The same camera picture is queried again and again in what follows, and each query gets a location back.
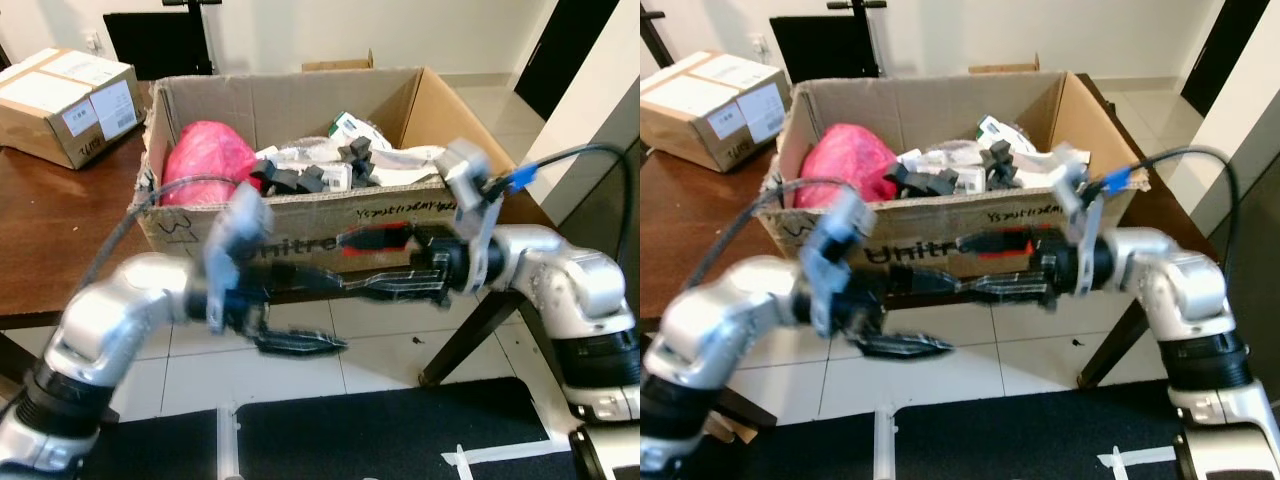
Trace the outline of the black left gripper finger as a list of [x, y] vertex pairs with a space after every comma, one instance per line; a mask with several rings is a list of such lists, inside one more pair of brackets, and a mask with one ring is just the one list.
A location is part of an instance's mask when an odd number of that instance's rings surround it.
[[872, 358], [931, 358], [952, 351], [954, 346], [948, 342], [922, 333], [882, 333], [861, 338], [861, 352]]
[[255, 337], [255, 346], [265, 355], [308, 357], [338, 355], [348, 343], [319, 330], [268, 330]]

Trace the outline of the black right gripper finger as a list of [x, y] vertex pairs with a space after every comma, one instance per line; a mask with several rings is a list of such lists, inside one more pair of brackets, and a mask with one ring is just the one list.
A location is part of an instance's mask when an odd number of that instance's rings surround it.
[[1041, 300], [1041, 273], [1018, 271], [978, 276], [965, 283], [965, 298], [977, 303], [1029, 303]]
[[1034, 252], [1028, 232], [979, 232], [963, 237], [963, 251], [979, 256], [1014, 256]]
[[429, 270], [384, 271], [342, 287], [365, 300], [421, 300], [429, 294]]
[[415, 237], [411, 225], [360, 227], [340, 234], [344, 251], [403, 251]]

